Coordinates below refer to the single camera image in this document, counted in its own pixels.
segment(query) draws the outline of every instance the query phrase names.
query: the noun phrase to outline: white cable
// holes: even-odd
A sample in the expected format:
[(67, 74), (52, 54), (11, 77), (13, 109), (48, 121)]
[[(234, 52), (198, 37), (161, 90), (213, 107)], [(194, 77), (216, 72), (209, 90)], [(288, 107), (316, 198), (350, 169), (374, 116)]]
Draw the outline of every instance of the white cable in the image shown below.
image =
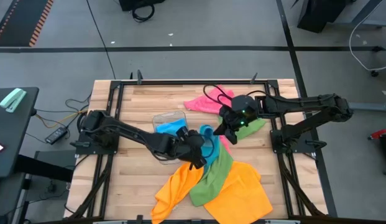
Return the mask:
[(382, 67), (382, 68), (367, 68), (353, 53), (353, 50), (352, 50), (352, 36), (353, 36), (353, 33), (354, 31), (356, 31), (357, 27), (359, 25), (361, 25), (379, 6), (380, 4), (383, 2), (383, 0), (377, 5), (377, 7), (375, 7), (374, 10), (372, 10), (368, 16), (366, 16), (361, 22), (359, 22), (356, 27), (353, 29), (352, 33), (350, 34), (350, 38), (349, 38), (349, 48), (350, 48), (350, 53), (353, 55), (353, 57), (360, 63), (360, 65), (365, 68), (367, 71), (381, 71), (383, 69), (386, 69), (386, 66)]

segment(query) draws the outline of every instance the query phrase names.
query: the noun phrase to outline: orange striped floor marking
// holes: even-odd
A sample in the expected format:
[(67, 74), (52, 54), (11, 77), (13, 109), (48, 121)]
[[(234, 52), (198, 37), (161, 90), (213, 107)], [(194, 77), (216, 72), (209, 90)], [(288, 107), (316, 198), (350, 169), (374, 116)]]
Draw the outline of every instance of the orange striped floor marking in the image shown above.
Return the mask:
[(41, 13), (41, 17), (38, 20), (37, 26), (35, 27), (34, 33), (31, 36), (30, 44), (29, 44), (30, 47), (33, 47), (37, 43), (39, 34), (41, 33), (41, 30), (45, 24), (45, 21), (48, 19), (49, 12), (50, 12), (50, 9), (52, 8), (52, 6), (53, 6), (53, 1), (48, 0), (46, 5), (45, 5), (45, 8), (43, 9), (43, 11)]
[(5, 22), (4, 22), (3, 26), (1, 27), (1, 30), (0, 30), (0, 36), (1, 36), (1, 33), (3, 32), (3, 30), (6, 28), (7, 22), (8, 22), (9, 19), (11, 18), (11, 15), (13, 14), (14, 9), (16, 8), (17, 3), (18, 3), (19, 1), (20, 1), (20, 0), (17, 0), (17, 1), (13, 4), (13, 7), (12, 7), (11, 11), (9, 12), (9, 15), (7, 15)]

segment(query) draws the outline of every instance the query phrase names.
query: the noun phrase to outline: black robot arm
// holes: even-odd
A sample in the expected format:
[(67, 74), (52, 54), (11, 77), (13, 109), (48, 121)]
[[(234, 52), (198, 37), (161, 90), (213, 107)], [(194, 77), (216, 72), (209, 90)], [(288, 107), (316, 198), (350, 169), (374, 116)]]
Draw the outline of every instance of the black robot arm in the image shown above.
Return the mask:
[(164, 133), (148, 133), (122, 121), (118, 121), (105, 111), (91, 111), (83, 123), (83, 133), (102, 148), (111, 148), (115, 138), (122, 136), (141, 143), (160, 161), (180, 159), (191, 162), (197, 169), (206, 161), (201, 153), (203, 138), (195, 131), (182, 127), (177, 137)]
[(347, 121), (353, 114), (347, 101), (335, 94), (294, 99), (270, 95), (255, 98), (240, 95), (231, 100), (231, 107), (227, 105), (221, 107), (219, 115), (222, 116), (223, 122), (214, 133), (224, 134), (231, 143), (236, 144), (235, 132), (258, 118), (276, 118), (286, 113), (314, 111), (317, 113), (295, 125), (286, 125), (279, 131), (273, 131), (273, 144), (288, 146), (290, 141), (313, 128), (329, 121)]

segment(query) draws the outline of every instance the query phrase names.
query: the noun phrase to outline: concrete floor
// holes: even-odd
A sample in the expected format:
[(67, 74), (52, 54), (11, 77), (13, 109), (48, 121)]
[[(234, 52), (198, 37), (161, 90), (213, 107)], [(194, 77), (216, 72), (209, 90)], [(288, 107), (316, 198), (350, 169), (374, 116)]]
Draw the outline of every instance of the concrete floor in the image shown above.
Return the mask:
[[(321, 34), (297, 29), (301, 6), (291, 8), (294, 1), (282, 2), (295, 46), (347, 46), (351, 29), (327, 26)], [(367, 1), (348, 6), (338, 21), (352, 19)], [(0, 20), (10, 3), (0, 0)], [(122, 12), (117, 2), (90, 0), (90, 4), (108, 47), (287, 45), (274, 0), (167, 0), (156, 6), (151, 21), (142, 24)], [(386, 1), (371, 19), (386, 21)], [(353, 45), (386, 45), (386, 28), (357, 34)], [(61, 0), (53, 4), (35, 47), (101, 46), (86, 1)], [(258, 78), (295, 78), (288, 52), (111, 52), (109, 56), (118, 79), (129, 78), (137, 69), (146, 79), (250, 78), (255, 72)], [(309, 95), (337, 93), (358, 103), (386, 101), (382, 93), (386, 91), (386, 70), (377, 78), (370, 77), (349, 52), (297, 52), (297, 56)], [(386, 52), (358, 52), (357, 56), (370, 67), (386, 65)], [(94, 80), (112, 77), (102, 52), (0, 54), (0, 87), (39, 87), (38, 109), (64, 110), (66, 99), (83, 100)], [(42, 113), (49, 119), (63, 115)], [(356, 111), (348, 122), (318, 128), (320, 140), (328, 143), (323, 154), (339, 217), (386, 220), (386, 176), (382, 174), (386, 161), (377, 143), (366, 139), (382, 128), (386, 128), (386, 113), (362, 111)], [(40, 139), (50, 134), (35, 118), (27, 131)], [(21, 153), (33, 156), (36, 150), (72, 149), (68, 143), (76, 138), (74, 126), (69, 140), (53, 146), (26, 137)], [(58, 220), (64, 202), (31, 205), (27, 218), (33, 222)]]

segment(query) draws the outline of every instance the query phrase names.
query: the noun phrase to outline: blue cloth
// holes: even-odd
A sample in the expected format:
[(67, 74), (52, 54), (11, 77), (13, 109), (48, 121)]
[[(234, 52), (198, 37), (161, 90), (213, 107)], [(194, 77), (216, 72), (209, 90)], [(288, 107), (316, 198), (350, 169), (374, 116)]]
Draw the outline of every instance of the blue cloth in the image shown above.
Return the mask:
[(158, 133), (167, 133), (173, 136), (177, 136), (176, 132), (183, 126), (187, 127), (186, 119), (182, 118), (171, 123), (160, 124), (155, 128)]
[(200, 134), (204, 136), (205, 143), (201, 146), (201, 151), (203, 153), (203, 157), (207, 157), (211, 154), (212, 149), (213, 153), (208, 158), (205, 158), (206, 164), (204, 166), (204, 173), (209, 170), (209, 167), (219, 157), (219, 147), (220, 147), (220, 141), (219, 136), (213, 135), (213, 128), (209, 125), (202, 125), (200, 127)]

